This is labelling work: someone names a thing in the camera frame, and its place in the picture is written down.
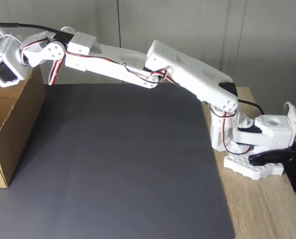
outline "mounting hole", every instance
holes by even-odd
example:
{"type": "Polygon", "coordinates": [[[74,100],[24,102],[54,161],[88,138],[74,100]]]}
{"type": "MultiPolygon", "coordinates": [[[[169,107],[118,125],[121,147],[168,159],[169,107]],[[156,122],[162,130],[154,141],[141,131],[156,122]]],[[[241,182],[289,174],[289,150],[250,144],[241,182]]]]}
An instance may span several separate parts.
{"type": "Polygon", "coordinates": [[[270,120],[270,121],[269,121],[269,124],[271,124],[271,125],[278,125],[279,123],[276,122],[275,120],[270,120]]]}

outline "white plastic bracket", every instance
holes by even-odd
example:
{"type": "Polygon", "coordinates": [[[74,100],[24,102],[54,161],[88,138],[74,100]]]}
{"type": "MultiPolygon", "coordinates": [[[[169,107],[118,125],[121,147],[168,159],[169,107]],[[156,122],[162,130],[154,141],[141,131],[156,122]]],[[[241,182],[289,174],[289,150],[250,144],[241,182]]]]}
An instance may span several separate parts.
{"type": "Polygon", "coordinates": [[[31,67],[35,67],[45,60],[58,61],[64,57],[65,52],[65,47],[62,43],[53,41],[44,48],[38,44],[26,49],[25,56],[28,58],[31,67]]]}
{"type": "Polygon", "coordinates": [[[223,166],[252,180],[259,180],[269,175],[282,175],[284,167],[281,163],[268,163],[264,166],[253,166],[249,157],[244,155],[229,155],[224,157],[223,166]]]}

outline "white wall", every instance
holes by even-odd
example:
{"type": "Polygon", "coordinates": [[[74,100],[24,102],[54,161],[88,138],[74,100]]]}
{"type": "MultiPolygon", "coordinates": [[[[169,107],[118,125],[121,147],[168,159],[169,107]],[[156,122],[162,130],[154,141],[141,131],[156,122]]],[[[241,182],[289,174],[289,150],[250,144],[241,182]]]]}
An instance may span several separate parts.
{"type": "Polygon", "coordinates": [[[147,52],[159,40],[219,68],[227,0],[119,0],[121,45],[147,52]]]}
{"type": "Polygon", "coordinates": [[[267,113],[296,105],[296,0],[248,0],[235,69],[267,113]]]}

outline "wire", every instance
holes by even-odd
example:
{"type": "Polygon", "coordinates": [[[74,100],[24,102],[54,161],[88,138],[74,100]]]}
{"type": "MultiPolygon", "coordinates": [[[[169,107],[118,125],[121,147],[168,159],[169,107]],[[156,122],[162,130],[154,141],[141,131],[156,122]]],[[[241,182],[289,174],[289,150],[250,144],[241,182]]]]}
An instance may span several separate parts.
{"type": "Polygon", "coordinates": [[[206,105],[209,107],[209,109],[211,110],[211,112],[213,112],[214,115],[217,116],[217,117],[219,117],[219,118],[225,118],[225,119],[232,118],[232,117],[235,116],[236,113],[237,113],[237,111],[234,111],[234,113],[233,113],[232,115],[230,115],[230,116],[219,116],[219,115],[217,115],[217,114],[215,113],[215,111],[212,109],[212,107],[209,105],[208,102],[206,102],[206,105]]]}
{"type": "Polygon", "coordinates": [[[11,23],[11,22],[0,22],[0,27],[28,27],[28,28],[37,28],[42,29],[46,31],[52,31],[55,33],[59,33],[59,30],[49,28],[46,26],[40,26],[40,25],[33,25],[33,24],[22,24],[22,23],[11,23]]]}
{"type": "Polygon", "coordinates": [[[240,99],[238,99],[238,101],[239,101],[240,103],[244,103],[244,104],[248,104],[248,105],[252,105],[252,106],[257,107],[257,108],[259,109],[260,113],[261,113],[262,115],[264,115],[263,109],[262,109],[261,106],[259,106],[258,104],[253,103],[253,102],[250,102],[250,101],[240,100],[240,99]]]}
{"type": "Polygon", "coordinates": [[[24,66],[27,66],[27,65],[28,65],[28,64],[24,61],[24,52],[25,52],[25,50],[28,49],[28,48],[30,48],[30,47],[32,47],[32,46],[34,46],[34,45],[37,45],[37,44],[40,44],[40,43],[43,43],[43,42],[48,42],[48,40],[47,40],[47,39],[39,40],[39,41],[35,41],[35,42],[32,42],[32,43],[30,43],[30,44],[27,44],[27,45],[23,46],[23,48],[22,48],[22,50],[21,50],[21,52],[20,52],[20,58],[21,58],[21,62],[22,62],[22,64],[23,64],[24,66]]]}
{"type": "Polygon", "coordinates": [[[248,148],[246,149],[246,151],[244,151],[243,153],[233,153],[231,151],[228,150],[227,146],[226,146],[226,143],[224,141],[224,125],[225,125],[225,121],[226,121],[226,112],[223,113],[223,119],[222,119],[222,129],[221,129],[221,136],[222,136],[222,144],[224,146],[224,148],[226,149],[226,151],[228,153],[231,153],[231,154],[234,154],[234,155],[242,155],[242,154],[246,154],[249,152],[251,146],[249,145],[248,148]]]}
{"type": "Polygon", "coordinates": [[[5,34],[3,34],[2,36],[0,36],[0,40],[1,40],[2,38],[6,37],[6,36],[12,37],[12,38],[14,38],[19,44],[22,44],[22,42],[21,42],[16,36],[14,36],[14,35],[12,35],[12,34],[10,34],[10,33],[5,33],[5,34]]]}
{"type": "Polygon", "coordinates": [[[111,60],[111,59],[109,59],[109,58],[106,58],[106,57],[79,55],[79,54],[71,53],[71,52],[68,52],[68,51],[66,51],[66,54],[67,54],[67,55],[71,55],[71,56],[83,57],[83,58],[98,58],[98,59],[103,59],[103,60],[105,60],[105,61],[113,62],[113,63],[118,64],[118,65],[123,65],[123,66],[125,67],[125,69],[126,69],[129,73],[132,73],[132,74],[134,74],[135,76],[137,76],[137,77],[139,77],[140,79],[142,79],[143,81],[148,82],[148,83],[151,83],[151,84],[159,84],[159,83],[162,82],[163,80],[167,79],[167,80],[170,81],[171,83],[180,86],[178,83],[176,83],[173,79],[171,79],[171,78],[168,76],[168,73],[167,73],[167,71],[166,71],[165,69],[161,69],[161,70],[164,70],[164,72],[161,72],[161,70],[159,70],[159,71],[154,71],[154,72],[152,72],[152,73],[150,74],[150,76],[158,75],[158,76],[162,76],[162,77],[163,77],[163,80],[160,80],[160,81],[158,81],[158,82],[155,82],[155,81],[147,80],[147,79],[145,79],[145,78],[139,76],[136,72],[131,71],[130,69],[128,69],[126,63],[122,64],[122,63],[119,63],[119,62],[113,61],[113,60],[111,60]]]}
{"type": "Polygon", "coordinates": [[[53,62],[53,66],[52,66],[52,69],[50,71],[51,78],[48,76],[48,84],[50,86],[52,86],[54,84],[57,73],[58,73],[58,70],[59,70],[63,60],[64,60],[64,57],[62,59],[60,59],[59,61],[54,61],[53,62]]]}
{"type": "Polygon", "coordinates": [[[52,83],[51,83],[51,78],[52,78],[52,76],[53,76],[53,73],[54,73],[54,69],[55,69],[56,63],[57,63],[56,60],[53,61],[52,68],[50,69],[49,74],[48,74],[48,85],[49,85],[49,86],[52,85],[52,83]]]}

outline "black cable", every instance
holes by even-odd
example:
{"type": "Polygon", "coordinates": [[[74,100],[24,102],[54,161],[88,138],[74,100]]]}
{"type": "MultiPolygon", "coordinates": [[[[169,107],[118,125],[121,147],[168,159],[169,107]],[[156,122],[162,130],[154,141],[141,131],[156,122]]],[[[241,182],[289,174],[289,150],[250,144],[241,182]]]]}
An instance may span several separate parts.
{"type": "Polygon", "coordinates": [[[42,29],[42,30],[46,30],[46,31],[52,31],[55,33],[60,32],[59,30],[49,28],[46,26],[33,25],[33,24],[22,24],[22,23],[0,22],[0,27],[28,27],[28,28],[37,28],[37,29],[42,29]]]}
{"type": "Polygon", "coordinates": [[[238,101],[239,101],[240,103],[244,103],[244,104],[248,104],[248,105],[252,105],[252,106],[257,107],[257,108],[259,109],[260,113],[261,113],[262,115],[264,115],[263,109],[262,109],[261,106],[259,106],[258,104],[253,103],[253,102],[250,102],[250,101],[240,100],[240,99],[238,99],[238,101]]]}
{"type": "Polygon", "coordinates": [[[225,118],[222,119],[222,144],[223,144],[225,150],[226,150],[228,153],[231,153],[231,154],[234,154],[234,155],[243,155],[243,154],[248,153],[248,152],[250,151],[250,149],[251,149],[251,146],[250,146],[250,145],[248,146],[248,149],[247,149],[246,151],[242,152],[242,153],[234,153],[234,152],[231,152],[230,150],[228,150],[228,148],[227,148],[227,146],[226,146],[226,143],[225,143],[225,141],[224,141],[224,125],[225,125],[225,121],[226,121],[225,118]]]}

